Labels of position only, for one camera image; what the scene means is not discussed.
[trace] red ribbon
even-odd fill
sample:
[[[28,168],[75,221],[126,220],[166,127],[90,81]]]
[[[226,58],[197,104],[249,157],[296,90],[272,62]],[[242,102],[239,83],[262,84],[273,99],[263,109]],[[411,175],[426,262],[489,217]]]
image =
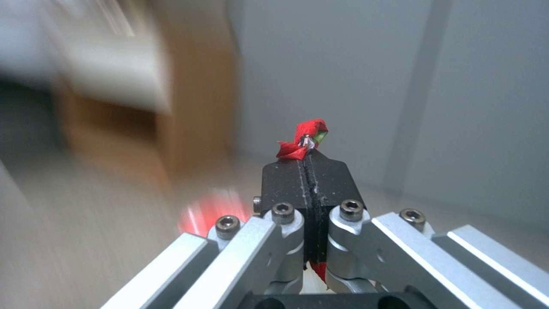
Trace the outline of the red ribbon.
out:
[[[276,157],[279,159],[303,160],[305,158],[305,155],[307,154],[308,148],[306,146],[300,146],[302,138],[305,135],[313,137],[317,135],[319,131],[328,131],[328,128],[326,127],[326,122],[321,118],[309,120],[307,122],[298,124],[298,126],[295,128],[293,142],[278,142],[280,144],[280,150],[278,151]]]

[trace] wooden furniture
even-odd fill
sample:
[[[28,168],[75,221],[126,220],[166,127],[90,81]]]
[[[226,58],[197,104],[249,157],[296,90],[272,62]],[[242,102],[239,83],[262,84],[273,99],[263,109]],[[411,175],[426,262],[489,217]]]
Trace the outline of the wooden furniture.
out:
[[[190,12],[155,9],[169,68],[169,108],[143,109],[84,95],[70,76],[59,83],[59,107],[77,155],[129,178],[167,182],[231,154],[235,55],[226,24],[216,27],[227,29],[212,30],[203,20],[186,18]],[[219,33],[225,33],[224,40]]]

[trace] black plastic part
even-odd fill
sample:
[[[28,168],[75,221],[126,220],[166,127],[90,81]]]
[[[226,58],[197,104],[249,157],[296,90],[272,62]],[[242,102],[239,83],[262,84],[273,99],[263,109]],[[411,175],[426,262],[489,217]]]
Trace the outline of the black plastic part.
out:
[[[433,306],[412,293],[365,294],[249,294],[238,309],[433,309]]]
[[[330,210],[347,199],[364,205],[347,165],[312,150],[304,161],[263,167],[261,208],[255,210],[263,216],[276,203],[292,204],[305,217],[304,260],[319,263],[326,261]]]

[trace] screw head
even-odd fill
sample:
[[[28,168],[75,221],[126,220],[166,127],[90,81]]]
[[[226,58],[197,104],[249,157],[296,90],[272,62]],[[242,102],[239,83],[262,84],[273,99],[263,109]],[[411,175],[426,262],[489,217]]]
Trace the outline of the screw head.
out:
[[[272,219],[276,224],[288,224],[294,220],[294,206],[287,202],[274,204],[272,210]]]
[[[261,196],[256,195],[254,196],[254,212],[261,212]]]
[[[421,211],[413,208],[405,208],[401,210],[399,216],[420,231],[423,230],[425,221],[427,220]]]
[[[345,220],[357,222],[362,220],[364,205],[356,200],[345,200],[339,205],[339,216]]]
[[[221,216],[215,222],[215,232],[221,239],[231,239],[240,230],[240,220],[233,215]]]

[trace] gray wall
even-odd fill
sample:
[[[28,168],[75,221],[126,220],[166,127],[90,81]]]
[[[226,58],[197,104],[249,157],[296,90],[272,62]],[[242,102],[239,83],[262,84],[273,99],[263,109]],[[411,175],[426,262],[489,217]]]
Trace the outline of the gray wall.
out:
[[[322,117],[358,182],[543,226],[549,2],[237,3],[243,153]]]

